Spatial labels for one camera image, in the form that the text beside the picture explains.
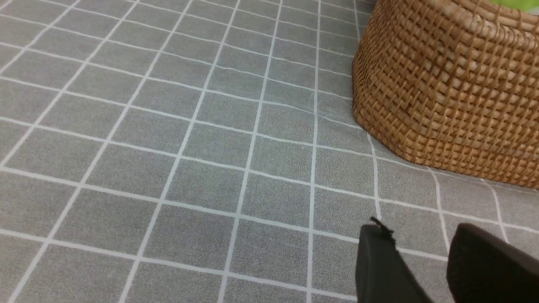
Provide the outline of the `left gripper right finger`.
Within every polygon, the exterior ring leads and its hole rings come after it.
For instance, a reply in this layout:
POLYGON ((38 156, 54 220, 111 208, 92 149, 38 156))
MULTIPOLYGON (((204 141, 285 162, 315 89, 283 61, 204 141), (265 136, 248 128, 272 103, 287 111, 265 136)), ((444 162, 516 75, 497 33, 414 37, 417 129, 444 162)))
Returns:
POLYGON ((539 261, 470 223, 457 226, 446 278, 456 303, 539 301, 539 261))

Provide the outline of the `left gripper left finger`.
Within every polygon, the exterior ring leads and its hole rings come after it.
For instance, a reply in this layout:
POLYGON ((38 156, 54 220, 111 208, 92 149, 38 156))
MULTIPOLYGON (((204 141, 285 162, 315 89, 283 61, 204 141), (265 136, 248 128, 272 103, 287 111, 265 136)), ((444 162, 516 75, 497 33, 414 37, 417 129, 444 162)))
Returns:
POLYGON ((396 248, 393 230, 376 217, 360 229, 355 284, 359 303, 431 303, 396 248))

